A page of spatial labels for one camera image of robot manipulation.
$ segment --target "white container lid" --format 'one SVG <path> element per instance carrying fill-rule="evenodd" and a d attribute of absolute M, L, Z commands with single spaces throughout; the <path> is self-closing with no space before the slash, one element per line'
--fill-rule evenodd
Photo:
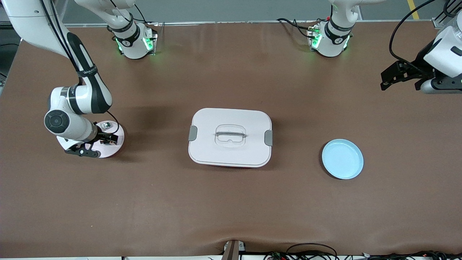
<path fill-rule="evenodd" d="M 204 108 L 189 131 L 189 156 L 200 164 L 261 167 L 272 145 L 271 119 L 261 111 Z"/>

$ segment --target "brown table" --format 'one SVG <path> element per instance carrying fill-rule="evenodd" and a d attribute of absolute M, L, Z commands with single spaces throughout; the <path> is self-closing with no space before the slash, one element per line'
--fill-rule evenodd
<path fill-rule="evenodd" d="M 357 24 L 336 58 L 280 24 L 165 27 L 157 55 L 136 61 L 105 28 L 72 29 L 128 133 L 111 159 L 67 155 L 47 132 L 49 93 L 77 78 L 66 58 L 22 43 L 0 99 L 1 256 L 217 254 L 229 239 L 248 251 L 462 251 L 462 96 L 424 95 L 412 82 L 380 90 L 395 24 Z M 395 51 L 413 59 L 435 34 L 431 22 L 406 23 Z M 194 163 L 188 130 L 204 107 L 267 113 L 270 162 Z M 363 152 L 352 180 L 320 164 L 335 138 Z"/>

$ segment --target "light blue round plate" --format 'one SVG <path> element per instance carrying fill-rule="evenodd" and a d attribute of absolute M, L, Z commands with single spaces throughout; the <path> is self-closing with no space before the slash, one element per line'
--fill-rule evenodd
<path fill-rule="evenodd" d="M 364 158 L 354 143 L 345 139 L 335 139 L 324 146 L 322 163 L 334 177 L 348 180 L 361 172 Z"/>

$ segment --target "robotic arm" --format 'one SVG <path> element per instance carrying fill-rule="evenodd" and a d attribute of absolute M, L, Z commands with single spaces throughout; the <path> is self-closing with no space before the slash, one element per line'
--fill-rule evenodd
<path fill-rule="evenodd" d="M 157 32 L 142 23 L 134 22 L 126 9 L 136 0 L 75 0 L 108 24 L 122 54 L 130 59 L 140 59 L 156 51 Z"/>
<path fill-rule="evenodd" d="M 411 65 L 396 61 L 382 72 L 382 90 L 420 79 L 415 89 L 426 94 L 462 93 L 462 12 L 424 47 Z"/>
<path fill-rule="evenodd" d="M 107 122 L 92 124 L 81 116 L 107 112 L 112 105 L 111 94 L 81 40 L 56 15 L 52 0 L 2 2 L 11 24 L 25 41 L 69 58 L 79 76 L 79 84 L 51 92 L 44 118 L 48 131 L 57 136 L 66 153 L 102 158 L 114 154 L 123 143 L 122 128 L 114 122 L 114 126 Z M 108 133 L 115 127 L 116 132 Z M 105 149 L 106 144 L 113 147 Z"/>
<path fill-rule="evenodd" d="M 332 4 L 330 20 L 321 21 L 309 32 L 311 49 L 326 57 L 339 55 L 350 39 L 350 32 L 358 20 L 359 5 L 371 5 L 385 0 L 329 0 Z"/>

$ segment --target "yellow stripe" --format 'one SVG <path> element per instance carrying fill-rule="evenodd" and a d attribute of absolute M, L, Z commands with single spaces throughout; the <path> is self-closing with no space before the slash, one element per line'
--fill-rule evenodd
<path fill-rule="evenodd" d="M 409 9 L 411 9 L 411 11 L 415 9 L 414 0 L 407 0 L 407 4 L 409 5 Z M 414 20 L 419 20 L 420 19 L 419 14 L 417 13 L 417 11 L 412 13 L 412 18 L 414 18 Z"/>

